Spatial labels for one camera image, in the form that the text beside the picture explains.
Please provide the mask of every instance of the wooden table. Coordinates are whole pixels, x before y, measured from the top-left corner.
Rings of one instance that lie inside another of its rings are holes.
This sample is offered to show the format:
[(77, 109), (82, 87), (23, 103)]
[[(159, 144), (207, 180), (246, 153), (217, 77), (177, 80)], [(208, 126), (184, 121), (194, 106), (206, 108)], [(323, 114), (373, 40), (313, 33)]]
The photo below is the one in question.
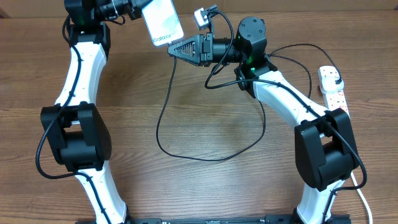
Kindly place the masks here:
[[(398, 13), (295, 12), (228, 14), (233, 27), (246, 16), (265, 19), (267, 51), (308, 42), (323, 47), (346, 83), (359, 154), (369, 182), (363, 192), (375, 223), (397, 223), (398, 209)], [(182, 15), (185, 36), (198, 33), (192, 15)], [(0, 20), (0, 223), (73, 223), (94, 213), (74, 178), (47, 180), (35, 168), (43, 133), (40, 110), (52, 106), (70, 63), (62, 39), (63, 19)], [(258, 217), (291, 213), (303, 181), (294, 162), (292, 130), (266, 106), (264, 139), (227, 162), (175, 159), (157, 147), (155, 127), (169, 84), (173, 59), (155, 48), (143, 20), (113, 24), (108, 65), (97, 106), (112, 136), (114, 181), (136, 218)], [(216, 37), (229, 30), (215, 19)], [(329, 61), (317, 49), (285, 49), (281, 55), (305, 64), (313, 76), (312, 100), (323, 103), (317, 69)], [(308, 77), (298, 65), (275, 58), (293, 86), (307, 94)], [(213, 83), (234, 79), (234, 65)], [(261, 109), (237, 86), (203, 87), (209, 68), (178, 61), (160, 140), (171, 153), (201, 158), (228, 156), (261, 134)], [(42, 166), (66, 172), (46, 143)], [(356, 170), (358, 181), (361, 173)], [(356, 192), (339, 193), (333, 211), (367, 223)]]

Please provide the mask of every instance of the white power strip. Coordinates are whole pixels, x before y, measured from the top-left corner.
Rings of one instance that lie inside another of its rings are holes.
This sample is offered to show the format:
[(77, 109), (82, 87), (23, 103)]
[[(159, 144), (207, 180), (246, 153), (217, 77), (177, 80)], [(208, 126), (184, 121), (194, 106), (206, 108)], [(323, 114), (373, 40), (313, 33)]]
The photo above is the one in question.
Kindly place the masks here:
[[(333, 66), (322, 66), (318, 70), (318, 77), (319, 86), (326, 108), (328, 108), (330, 111), (341, 108), (347, 112), (349, 116), (347, 101), (343, 91), (344, 82), (342, 82), (340, 85), (335, 84), (335, 80), (339, 78), (336, 68)], [(356, 182), (354, 172), (351, 172), (351, 179), (353, 180), (354, 185), (357, 186), (358, 183)], [(366, 207), (366, 211), (368, 211), (369, 224), (373, 224), (372, 211), (368, 205), (368, 202), (366, 201), (365, 196), (362, 194), (361, 189), (357, 189), (357, 191), (364, 206)]]

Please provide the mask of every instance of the cable connector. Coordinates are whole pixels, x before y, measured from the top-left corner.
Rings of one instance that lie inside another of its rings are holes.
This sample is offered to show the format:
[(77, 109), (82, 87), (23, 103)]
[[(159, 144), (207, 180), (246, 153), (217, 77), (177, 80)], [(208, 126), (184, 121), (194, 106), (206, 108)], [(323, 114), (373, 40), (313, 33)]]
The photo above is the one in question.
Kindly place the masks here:
[(195, 18), (195, 22), (197, 23), (199, 30), (204, 30), (209, 27), (209, 17), (210, 12), (217, 9), (217, 5), (211, 6), (207, 9), (200, 8), (193, 13), (193, 17)]

